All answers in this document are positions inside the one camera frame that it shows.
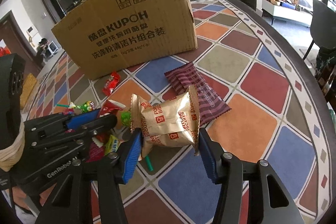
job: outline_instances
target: blue square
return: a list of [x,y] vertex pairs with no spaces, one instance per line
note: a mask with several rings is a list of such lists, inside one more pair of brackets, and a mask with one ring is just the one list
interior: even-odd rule
[[319,128],[316,125],[314,125],[314,134],[316,136],[320,137],[320,130],[319,130]]
[[67,82],[65,82],[59,90],[56,92],[55,97],[54,97],[54,106],[60,101],[60,99],[63,98],[65,93],[67,93]]
[[276,70],[283,72],[276,60],[274,59],[273,55],[268,51],[265,46],[262,47],[260,53],[258,54],[258,59],[275,68]]
[[281,53],[278,52],[278,51],[274,51],[274,53],[278,56],[278,57],[281,57]]
[[203,7],[202,10],[207,10],[207,11],[214,11],[214,12],[219,12],[224,10],[224,6],[219,6],[219,5],[208,5],[206,7]]
[[313,146],[284,126],[267,160],[295,199],[305,184],[314,158]]
[[164,73],[182,66],[183,63],[170,56],[152,60],[135,74],[145,85],[154,92],[160,92],[169,82]]
[[196,224],[213,218],[221,185],[207,177],[200,156],[194,150],[159,180],[159,187]]
[[39,101],[37,102],[37,107],[39,107],[43,103],[44,95],[45,95],[45,93],[42,94],[42,96],[40,97]]

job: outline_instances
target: colorful rug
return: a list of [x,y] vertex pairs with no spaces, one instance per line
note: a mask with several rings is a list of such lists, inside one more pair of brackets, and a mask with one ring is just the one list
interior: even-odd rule
[[[192,8],[198,49],[119,71],[121,81],[110,98],[125,105],[132,93],[152,104],[170,99],[175,93],[164,72],[194,62],[232,108],[206,126],[211,138],[241,160],[268,160],[305,223],[314,223],[331,202],[330,152],[305,83],[272,37],[227,0],[193,1]],[[61,112],[56,104],[70,101],[92,100],[100,107],[106,79],[90,81],[63,54],[32,96],[28,118]],[[211,223],[220,186],[207,178],[193,149],[155,147],[150,158],[154,171],[141,161],[130,182],[120,186],[129,223]],[[92,200],[94,221],[100,223],[96,183]],[[247,208],[245,183],[241,224]]]

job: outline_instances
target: white wall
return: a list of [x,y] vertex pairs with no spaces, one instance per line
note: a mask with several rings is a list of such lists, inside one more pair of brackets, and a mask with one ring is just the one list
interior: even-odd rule
[[21,0],[21,2],[40,36],[57,43],[57,40],[51,31],[55,24],[49,16],[42,0]]
[[17,24],[27,39],[27,29],[32,25],[36,27],[38,34],[33,37],[35,46],[44,37],[49,41],[54,41],[60,47],[51,31],[54,22],[42,0],[3,0],[0,5],[0,18],[10,10],[12,10]]
[[[30,17],[28,16],[21,0],[7,0],[6,2],[2,2],[0,5],[0,18],[3,18],[9,11],[12,11],[19,28],[28,40],[28,34],[26,30],[28,30],[33,23],[30,20]],[[41,41],[41,36],[37,34],[35,35],[34,39],[39,42]],[[31,45],[29,45],[29,48],[32,52],[34,52],[34,49]]]

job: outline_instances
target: red candy wrapper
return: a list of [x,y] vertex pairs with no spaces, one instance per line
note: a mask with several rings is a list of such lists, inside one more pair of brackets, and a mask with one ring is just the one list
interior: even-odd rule
[[116,71],[112,72],[102,90],[106,96],[110,96],[112,94],[113,90],[119,83],[119,80],[120,75]]
[[[120,105],[120,103],[113,100],[106,100],[99,110],[98,118],[109,114],[116,115],[118,110],[124,110],[123,105]],[[109,141],[110,134],[108,132],[104,132],[95,136],[95,138],[102,144],[106,144]]]
[[197,87],[201,126],[231,109],[198,73],[192,62],[165,72],[165,76],[179,95],[190,85]]
[[94,142],[90,145],[89,158],[86,162],[97,161],[104,157],[105,148],[98,147]]

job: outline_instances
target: fortune biscuits package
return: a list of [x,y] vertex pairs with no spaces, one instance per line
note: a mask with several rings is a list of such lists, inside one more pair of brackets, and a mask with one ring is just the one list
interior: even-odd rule
[[186,93],[156,106],[132,95],[131,130],[142,129],[142,158],[153,145],[182,147],[191,144],[197,152],[199,124],[199,102],[194,85],[189,86]]

